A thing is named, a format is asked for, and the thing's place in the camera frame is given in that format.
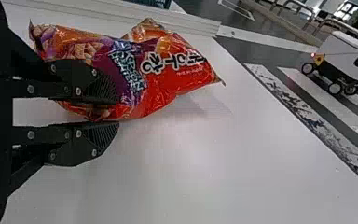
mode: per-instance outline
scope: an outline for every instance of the white surface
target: white surface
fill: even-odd
[[[5,8],[22,38],[29,19],[109,35],[126,28]],[[227,87],[212,85],[122,122],[95,161],[42,168],[9,198],[4,223],[358,223],[358,176],[213,39],[183,37]],[[15,124],[67,116],[58,106],[31,111],[17,103]]]
[[[345,105],[340,103],[336,98],[329,94],[325,94],[318,85],[311,81],[308,77],[304,76],[298,70],[293,68],[280,68],[288,77],[295,83],[317,100],[321,105],[330,110],[339,119],[346,123],[350,128],[358,133],[358,116],[353,114]]]
[[[358,43],[355,38],[350,38],[341,32],[334,32],[328,36],[317,50],[318,53],[326,54],[325,60],[344,72],[347,76],[358,80],[358,67],[354,62],[358,58]]]
[[[332,35],[335,36],[335,37],[337,37],[337,38],[339,38],[339,39],[341,39],[341,40],[344,40],[344,41],[346,41],[347,43],[350,43],[350,44],[352,44],[352,45],[354,45],[355,47],[358,48],[358,39],[353,38],[353,37],[350,36],[350,35],[346,35],[346,34],[340,32],[340,31],[334,31],[334,32],[332,33]]]
[[[219,31],[217,35],[225,36],[225,37],[232,37],[239,40],[245,40],[249,42],[254,42],[257,44],[264,44],[269,45],[277,48],[282,49],[291,49],[296,51],[303,51],[307,53],[314,53],[318,48],[312,45],[306,45],[302,43],[298,43],[295,41],[290,41],[286,39],[281,39],[271,35],[262,35],[255,32],[250,32],[246,30],[237,29],[234,27],[224,26],[221,25],[219,27]]]
[[[329,123],[326,119],[324,119],[320,113],[316,112],[312,106],[308,105],[304,102],[301,97],[296,95],[294,92],[290,90],[293,88],[292,86],[284,85],[278,78],[276,78],[265,66],[261,64],[246,64],[246,66],[253,72],[253,74],[257,77],[259,81],[261,81],[267,88],[269,88],[272,92],[275,92],[275,95],[280,97],[279,91],[282,92],[282,98],[280,100],[291,99],[291,102],[296,102],[296,105],[293,105],[294,108],[297,108],[297,113],[303,120],[313,120],[321,122],[323,125],[315,125],[312,127],[313,131],[319,134],[325,141],[330,142],[330,144],[334,145],[336,148],[332,150],[336,150],[339,154],[344,155],[347,160],[351,162],[352,165],[358,166],[358,147],[354,145],[350,140],[348,140],[345,135],[340,133],[334,125],[335,123]],[[306,89],[307,87],[303,87],[304,82],[297,82],[300,88]]]
[[[187,14],[180,6],[179,6],[177,3],[175,3],[174,1],[171,1],[170,11],[180,12],[180,13],[185,13],[185,14]]]
[[[150,17],[175,32],[206,36],[215,36],[220,25],[219,21],[118,0],[3,0],[3,2],[131,25]]]

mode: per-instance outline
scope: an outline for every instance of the chip bag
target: chip bag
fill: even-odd
[[[138,119],[177,95],[221,81],[208,61],[179,34],[151,19],[122,39],[59,25],[29,26],[34,49],[46,62],[74,59],[98,68],[115,83],[114,105],[58,103],[86,119]]]

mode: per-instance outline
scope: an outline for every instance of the orange snack bag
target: orange snack bag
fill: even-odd
[[[122,39],[58,25],[31,24],[29,32],[36,52],[45,61],[83,60],[114,80],[119,96],[114,105],[58,102],[86,119],[142,118],[169,104],[176,95],[221,81],[196,49],[151,19]]]

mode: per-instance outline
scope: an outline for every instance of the white table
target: white table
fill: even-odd
[[[24,40],[29,19],[114,36],[132,26],[5,9]],[[95,161],[42,168],[9,198],[4,223],[358,223],[358,176],[212,38],[183,37],[227,86],[122,122]],[[48,101],[14,107],[17,125],[79,119]]]

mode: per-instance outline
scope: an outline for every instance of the screw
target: screw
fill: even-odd
[[[76,131],[76,138],[79,138],[79,137],[81,137],[81,131],[80,131],[80,130],[77,130],[77,131]]]
[[[34,86],[33,85],[28,85],[27,87],[27,91],[31,94],[34,94]]]
[[[29,131],[27,134],[28,139],[34,139],[34,132],[33,131]]]
[[[94,77],[96,77],[98,72],[97,72],[97,70],[94,68],[94,69],[91,70],[91,73],[92,73],[92,75],[93,75]]]
[[[57,155],[54,152],[51,152],[48,157],[50,158],[51,161],[54,161]]]
[[[92,157],[96,157],[96,156],[97,156],[97,149],[93,149],[93,150],[91,151],[91,156],[92,156]]]
[[[76,95],[81,95],[81,89],[76,87],[75,93],[76,93]]]
[[[53,72],[53,73],[57,72],[57,67],[54,64],[51,65],[50,69],[51,69],[51,72]]]

